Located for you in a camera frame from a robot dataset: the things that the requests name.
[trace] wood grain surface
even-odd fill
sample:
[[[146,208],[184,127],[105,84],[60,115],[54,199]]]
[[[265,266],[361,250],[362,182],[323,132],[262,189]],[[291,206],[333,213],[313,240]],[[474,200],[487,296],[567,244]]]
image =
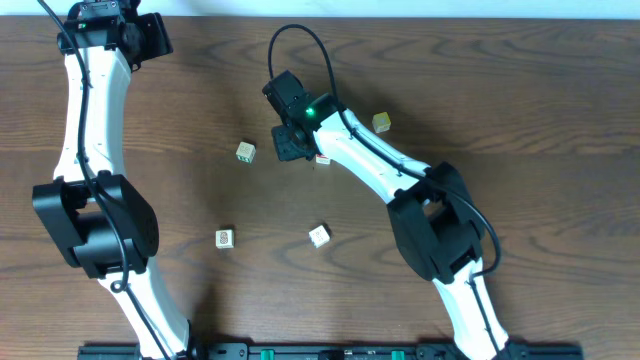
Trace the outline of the wood grain surface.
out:
[[[261,94],[271,34],[316,30],[343,101],[414,158],[447,160],[502,237],[487,279],[512,336],[640,358],[640,23],[541,20],[167,18],[175,52],[133,75],[128,177],[160,222],[159,265],[205,341],[451,338],[433,287],[405,265],[384,204],[346,169],[278,162]],[[116,302],[65,264],[31,205],[64,138],[67,81],[44,17],[0,18],[0,359],[72,359],[136,342]],[[328,81],[305,34],[275,71]],[[251,165],[238,143],[257,143]],[[315,249],[307,232],[326,222]],[[236,248],[214,232],[236,228]],[[483,242],[487,259],[490,242]]]

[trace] small wooden cube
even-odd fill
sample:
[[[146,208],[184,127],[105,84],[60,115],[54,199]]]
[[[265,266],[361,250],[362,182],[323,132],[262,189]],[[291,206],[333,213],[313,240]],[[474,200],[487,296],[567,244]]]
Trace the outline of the small wooden cube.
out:
[[[386,112],[373,115],[372,123],[373,130],[376,133],[387,131],[391,127],[391,119],[389,118],[389,114],[387,114]]]
[[[238,146],[238,151],[236,151],[238,160],[244,161],[249,164],[251,164],[255,155],[256,147],[244,141],[240,143],[240,146]]]
[[[316,248],[326,244],[331,240],[327,229],[324,228],[324,225],[320,225],[317,228],[309,231],[309,237],[311,238],[311,242]]]
[[[216,231],[216,247],[218,249],[233,249],[233,230]]]

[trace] wooden table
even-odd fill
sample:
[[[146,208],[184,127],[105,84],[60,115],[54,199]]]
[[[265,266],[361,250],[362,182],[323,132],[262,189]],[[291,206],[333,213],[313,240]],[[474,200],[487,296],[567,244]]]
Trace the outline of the wooden table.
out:
[[[640,357],[640,23],[540,20],[167,18],[175,52],[133,75],[128,177],[160,222],[160,268],[205,341],[450,338],[435,288],[405,265],[384,204],[338,164],[280,163],[261,94],[282,24],[317,31],[343,101],[417,159],[454,164],[502,237],[487,279],[507,331]],[[67,81],[45,17],[0,18],[0,359],[72,359],[84,342],[136,342],[116,302],[66,265],[36,217],[51,181]],[[328,81],[305,34],[275,71]],[[257,143],[251,165],[238,143]],[[321,222],[328,245],[311,246]],[[236,227],[236,248],[214,232]],[[487,259],[492,250],[483,241]]]

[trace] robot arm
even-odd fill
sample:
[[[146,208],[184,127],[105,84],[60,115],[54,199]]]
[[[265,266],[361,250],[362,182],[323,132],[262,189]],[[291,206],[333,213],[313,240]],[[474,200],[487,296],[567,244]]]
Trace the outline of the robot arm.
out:
[[[164,358],[159,348],[162,346],[168,356],[179,358],[188,352],[189,322],[176,307],[159,273],[154,258],[159,242],[157,220],[151,206],[126,180],[122,154],[124,103],[132,67],[172,50],[160,15],[138,16],[135,6],[129,1],[85,1],[72,7],[64,24],[77,43],[89,77],[84,129],[86,167],[125,239],[132,269],[128,291],[133,298],[126,291],[115,292],[111,288],[114,281],[122,278],[123,269],[119,245],[104,214],[77,211],[94,201],[76,156],[83,73],[74,52],[60,35],[58,45],[65,55],[69,80],[65,141],[54,182],[34,187],[33,204],[67,263],[83,267],[89,278],[98,279],[119,303],[138,336],[141,356]]]
[[[508,335],[496,318],[482,277],[474,281],[478,299],[470,284],[472,274],[482,270],[479,242],[484,228],[453,199],[443,201],[444,209],[430,218],[422,210],[438,199],[422,177],[446,184],[471,201],[457,171],[446,163],[432,169],[403,155],[371,133],[348,109],[343,119],[330,96],[314,100],[288,71],[270,81],[263,93],[283,121],[272,130],[279,159],[311,159],[323,154],[378,194],[387,204],[400,253],[421,277],[436,285],[453,323],[457,347],[470,359],[496,357],[495,348],[504,349]]]

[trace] white wall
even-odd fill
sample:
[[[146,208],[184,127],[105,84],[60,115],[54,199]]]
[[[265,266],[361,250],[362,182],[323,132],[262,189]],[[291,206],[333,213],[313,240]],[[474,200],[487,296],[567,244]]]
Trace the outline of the white wall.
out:
[[[44,14],[35,0],[0,0],[0,15]],[[66,15],[76,0],[49,0]],[[640,19],[640,0],[142,0],[140,13],[327,17]]]

